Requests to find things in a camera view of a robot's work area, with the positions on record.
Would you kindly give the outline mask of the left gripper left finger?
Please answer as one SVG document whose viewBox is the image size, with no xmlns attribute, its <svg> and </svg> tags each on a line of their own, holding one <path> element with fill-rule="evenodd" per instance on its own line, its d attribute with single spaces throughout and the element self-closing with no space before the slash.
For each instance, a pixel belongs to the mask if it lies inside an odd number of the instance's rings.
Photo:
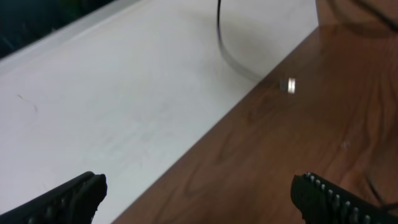
<svg viewBox="0 0 398 224">
<path fill-rule="evenodd" d="M 1 215 L 1 224 L 91 224 L 107 195 L 106 176 L 85 172 Z"/>
</svg>

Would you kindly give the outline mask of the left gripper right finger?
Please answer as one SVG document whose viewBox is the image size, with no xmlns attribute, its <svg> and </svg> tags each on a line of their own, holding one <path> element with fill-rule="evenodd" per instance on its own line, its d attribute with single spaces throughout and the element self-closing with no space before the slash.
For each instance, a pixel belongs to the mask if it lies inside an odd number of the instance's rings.
<svg viewBox="0 0 398 224">
<path fill-rule="evenodd" d="M 294 176 L 290 198 L 309 224 L 397 224 L 396 203 L 376 207 L 311 172 Z"/>
</svg>

